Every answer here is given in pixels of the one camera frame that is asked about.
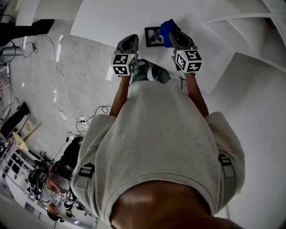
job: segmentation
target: picture frame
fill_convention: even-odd
[[[163,37],[157,33],[160,29],[159,26],[145,28],[146,47],[165,46]]]

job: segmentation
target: black picture frame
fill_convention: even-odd
[[[161,29],[161,27],[147,27],[147,28],[145,28],[146,47],[160,47],[160,46],[165,46],[164,43],[162,43],[162,44],[150,44],[150,43],[149,43],[148,31],[149,31],[149,30],[160,30],[160,29]]]

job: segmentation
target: marker cube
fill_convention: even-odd
[[[184,73],[198,72],[202,66],[202,58],[198,50],[178,50],[175,63]]]
[[[129,76],[137,65],[136,54],[113,54],[111,67],[117,76]]]

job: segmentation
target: forearm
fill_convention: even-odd
[[[208,116],[209,111],[207,109],[205,100],[202,97],[202,93],[198,87],[195,76],[192,73],[185,73],[185,77],[190,99],[194,102],[203,117]]]
[[[116,93],[114,102],[110,109],[109,115],[117,117],[119,115],[120,110],[122,109],[123,105],[127,101],[128,96],[128,89],[129,89],[129,82],[131,76],[122,76],[119,89]]]

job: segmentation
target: white cable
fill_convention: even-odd
[[[66,124],[68,124],[70,121],[72,121],[72,120],[73,120],[77,115],[79,115],[79,114],[82,114],[83,116],[85,116],[85,117],[87,117],[87,118],[90,118],[88,114],[86,114],[86,113],[84,113],[83,111],[81,111],[80,109],[78,109],[78,108],[70,101],[69,96],[68,96],[68,93],[67,93],[66,80],[65,80],[65,78],[64,78],[64,75],[63,75],[62,72],[58,69],[58,67],[57,67],[57,65],[56,65],[56,61],[55,61],[55,59],[56,59],[55,45],[53,44],[53,42],[51,41],[51,39],[50,39],[49,37],[48,37],[48,38],[50,39],[50,41],[46,38],[45,35],[42,35],[42,37],[43,37],[47,42],[49,42],[49,43],[52,45],[52,47],[53,47],[55,71],[56,71],[56,75],[57,75],[57,92],[59,91],[59,85],[58,85],[58,80],[59,80],[58,72],[59,72],[59,73],[62,75],[62,77],[63,77],[63,83],[64,83],[64,86],[65,86],[65,90],[66,90],[66,95],[67,95],[68,101],[70,102],[70,104],[73,105],[74,108],[76,108],[76,109],[80,112],[80,113],[76,114],[72,119],[69,119],[69,117],[67,116],[67,117],[68,117],[68,121],[67,121],[65,124],[60,124],[59,121],[58,121],[58,118],[63,118],[63,117],[56,117],[58,124],[61,125],[61,126],[65,126]]]

